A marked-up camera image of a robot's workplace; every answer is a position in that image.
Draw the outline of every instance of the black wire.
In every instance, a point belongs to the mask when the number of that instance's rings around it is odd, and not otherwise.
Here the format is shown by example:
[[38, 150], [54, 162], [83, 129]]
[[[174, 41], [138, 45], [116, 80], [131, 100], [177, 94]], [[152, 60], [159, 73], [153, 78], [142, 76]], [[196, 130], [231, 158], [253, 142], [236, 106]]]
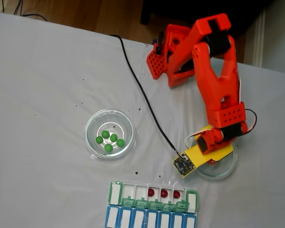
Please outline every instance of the black wire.
[[23, 0], [21, 0], [20, 16], [22, 16], [22, 6], [23, 6]]
[[28, 17], [28, 16], [38, 16], [38, 17], [41, 17], [41, 18], [43, 18], [43, 20], [45, 20], [45, 21], [48, 21], [45, 17], [43, 17], [42, 15], [40, 15], [40, 14], [37, 14], [37, 13], [28, 13], [28, 14], [23, 14], [23, 15], [21, 15], [22, 17]]
[[18, 9], [19, 9], [20, 3], [21, 3], [21, 0], [19, 0], [19, 2], [17, 4], [17, 7], [15, 8], [14, 15], [16, 15], [18, 13]]
[[253, 124], [253, 126], [251, 128], [251, 130], [249, 131], [249, 132], [251, 132], [254, 129], [254, 127], [256, 126], [256, 124], [257, 124], [257, 114], [254, 111], [252, 111], [251, 109], [249, 109], [249, 108], [246, 108], [245, 110], [251, 111], [255, 115], [255, 118], [256, 118], [255, 122], [254, 122], [254, 124]]
[[145, 99], [146, 102], [147, 102], [147, 105], [148, 105], [148, 107], [149, 107], [149, 109], [150, 109], [150, 112], [151, 112], [151, 114], [152, 114], [152, 116], [153, 116], [153, 119], [154, 119], [154, 121], [155, 121], [155, 123], [156, 123], [158, 129], [160, 130], [160, 132], [162, 133], [162, 135], [163, 135], [163, 137], [166, 139], [166, 141], [169, 143], [170, 147], [177, 153], [177, 155], [178, 155], [180, 158], [185, 159], [185, 158], [183, 158], [183, 157], [180, 155], [180, 153], [176, 150], [176, 148], [175, 148], [174, 145], [171, 143], [171, 141], [168, 139], [168, 137], [166, 136], [166, 134], [163, 132], [163, 130], [162, 130], [160, 124], [158, 123], [158, 121], [157, 121], [157, 119], [156, 119], [156, 116], [155, 116], [155, 114], [154, 114], [154, 112], [153, 112], [153, 110], [152, 110], [152, 108], [151, 108], [150, 102], [149, 102], [149, 100], [148, 100], [148, 98], [147, 98], [147, 95], [146, 95], [146, 93], [144, 92], [142, 85], [141, 85], [140, 82], [138, 81], [138, 79], [137, 79], [137, 77], [136, 77], [136, 75], [135, 75], [135, 73], [134, 73], [134, 71], [133, 71], [133, 69], [132, 69], [132, 67], [131, 67], [131, 65], [130, 65], [130, 63], [129, 63], [127, 54], [126, 54], [125, 49], [124, 49], [124, 43], [123, 43], [122, 38], [121, 38], [120, 36], [118, 36], [118, 35], [111, 35], [111, 36], [112, 36], [112, 37], [119, 38], [119, 40], [120, 40], [120, 42], [121, 42], [121, 44], [122, 44], [123, 54], [124, 54], [125, 60], [127, 61], [128, 67], [129, 67], [129, 69], [131, 70], [132, 75], [133, 75], [134, 78], [135, 78], [135, 81], [137, 82], [139, 88], [141, 89], [142, 95], [144, 96], [144, 99]]

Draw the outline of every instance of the green bead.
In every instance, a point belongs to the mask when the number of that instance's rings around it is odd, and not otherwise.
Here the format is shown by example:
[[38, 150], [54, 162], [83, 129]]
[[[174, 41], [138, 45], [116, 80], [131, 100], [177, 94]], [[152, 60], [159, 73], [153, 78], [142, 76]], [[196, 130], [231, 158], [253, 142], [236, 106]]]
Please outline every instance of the green bead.
[[110, 137], [110, 133], [108, 131], [103, 131], [103, 132], [101, 132], [101, 136], [104, 139], [108, 139]]
[[113, 146], [111, 144], [106, 144], [104, 146], [105, 151], [111, 152], [113, 150]]
[[98, 144], [101, 144], [104, 141], [104, 139], [101, 136], [96, 137], [96, 142]]
[[123, 139], [119, 139], [119, 140], [117, 140], [116, 144], [119, 147], [123, 147], [124, 146], [124, 140]]
[[117, 141], [117, 134], [111, 134], [110, 140], [112, 142], [116, 142]]

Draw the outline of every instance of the red bead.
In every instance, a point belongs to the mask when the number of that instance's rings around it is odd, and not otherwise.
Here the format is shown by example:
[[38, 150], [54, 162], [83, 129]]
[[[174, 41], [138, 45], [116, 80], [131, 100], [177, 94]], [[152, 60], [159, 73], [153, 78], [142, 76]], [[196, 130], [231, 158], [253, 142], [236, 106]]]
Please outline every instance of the red bead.
[[150, 196], [150, 197], [154, 196], [154, 190], [153, 189], [148, 190], [148, 196]]
[[181, 197], [180, 192], [179, 192], [179, 191], [174, 191], [174, 192], [173, 192], [173, 197], [176, 198], [176, 199], [178, 199], [179, 197]]
[[161, 190], [161, 197], [166, 198], [168, 196], [168, 192], [165, 189]]
[[216, 163], [216, 161], [210, 159], [207, 163], [210, 164], [210, 165], [214, 165]]

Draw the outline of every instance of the petri dish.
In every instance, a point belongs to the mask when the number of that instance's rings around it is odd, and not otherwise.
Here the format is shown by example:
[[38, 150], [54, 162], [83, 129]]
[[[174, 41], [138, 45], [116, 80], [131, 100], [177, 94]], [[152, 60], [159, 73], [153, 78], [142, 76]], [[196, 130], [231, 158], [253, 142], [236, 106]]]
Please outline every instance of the petri dish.
[[233, 145], [232, 147], [233, 152], [225, 158], [216, 162], [214, 165], [205, 163], [199, 166], [195, 172], [199, 176], [211, 181], [218, 181], [228, 177], [233, 172], [238, 162], [238, 153]]
[[[97, 136], [101, 136], [102, 131], [117, 134], [118, 139], [124, 140], [124, 147], [118, 147], [116, 142], [112, 142], [110, 137], [104, 139], [101, 144], [95, 141]], [[95, 113], [85, 126], [85, 143], [92, 154], [99, 158], [114, 159], [125, 155], [130, 151], [135, 141], [135, 127], [133, 122], [121, 111], [114, 109], [104, 109]], [[105, 151], [105, 145], [111, 144], [113, 150]]]

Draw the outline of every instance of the white tablecloth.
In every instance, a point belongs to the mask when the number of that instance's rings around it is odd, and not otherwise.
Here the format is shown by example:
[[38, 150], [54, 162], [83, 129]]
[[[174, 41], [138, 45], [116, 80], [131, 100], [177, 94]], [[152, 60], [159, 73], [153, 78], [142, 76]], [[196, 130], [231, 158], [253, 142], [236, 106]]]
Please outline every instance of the white tablecloth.
[[[170, 89], [165, 75], [151, 77], [151, 45], [124, 44], [163, 130], [183, 151], [184, 137], [207, 123], [194, 78]], [[218, 71], [222, 61], [212, 63]], [[235, 142], [236, 170], [219, 182], [182, 179], [117, 38], [0, 14], [0, 228], [101, 228], [112, 180], [197, 190], [199, 228], [285, 227], [285, 74], [238, 68], [242, 100], [258, 122]], [[136, 128], [133, 149], [116, 161], [91, 156], [84, 141], [87, 120], [105, 108]]]

